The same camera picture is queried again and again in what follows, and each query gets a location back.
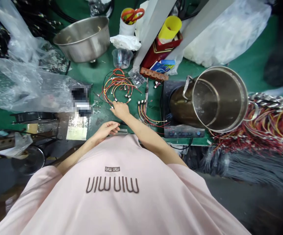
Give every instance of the pot handle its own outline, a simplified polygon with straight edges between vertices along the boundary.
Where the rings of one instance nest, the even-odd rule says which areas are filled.
[[[259,115],[259,106],[257,103],[253,102],[253,101],[248,101],[249,103],[253,103],[253,105],[255,106],[255,113],[252,115],[251,119],[244,119],[244,121],[252,121],[254,119],[256,119]]]
[[[185,96],[185,93],[186,93],[186,91],[187,91],[187,88],[188,88],[188,85],[189,85],[190,80],[194,81],[194,79],[193,79],[191,76],[188,75],[187,78],[186,78],[186,83],[185,83],[184,90],[183,90],[183,97],[184,97],[184,99],[187,100],[187,101],[189,101],[190,99],[188,99],[188,98]]]

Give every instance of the metal container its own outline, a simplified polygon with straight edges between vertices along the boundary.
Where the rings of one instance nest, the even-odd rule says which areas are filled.
[[[90,17],[62,29],[53,43],[75,63],[95,61],[110,45],[109,19],[105,16]]]
[[[238,127],[248,109],[248,94],[241,77],[233,70],[215,66],[200,76],[187,76],[184,86],[171,96],[170,109],[179,122],[209,129],[228,132]],[[255,119],[259,107],[254,103]]]

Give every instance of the person's right hand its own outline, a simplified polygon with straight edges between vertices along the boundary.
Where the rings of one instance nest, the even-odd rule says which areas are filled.
[[[130,115],[128,105],[125,103],[113,101],[113,107],[114,109],[110,108],[110,110],[121,120]]]

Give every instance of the yellow plastic cup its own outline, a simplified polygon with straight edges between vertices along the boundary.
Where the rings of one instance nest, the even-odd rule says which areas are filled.
[[[177,16],[169,16],[165,20],[160,32],[159,40],[162,44],[173,41],[178,31],[181,29],[181,19]]]

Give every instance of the orange scissors handle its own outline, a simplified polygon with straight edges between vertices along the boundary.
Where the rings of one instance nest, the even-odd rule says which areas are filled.
[[[125,19],[124,19],[124,16],[129,15],[129,14],[131,14],[131,16],[129,16],[129,17],[125,20]],[[124,22],[126,22],[126,23],[129,22],[129,21],[136,21],[136,20],[140,19],[141,17],[143,17],[144,14],[145,14],[145,10],[144,10],[143,8],[138,8],[137,10],[130,10],[130,11],[125,12],[125,13],[122,15],[122,20],[123,20]]]

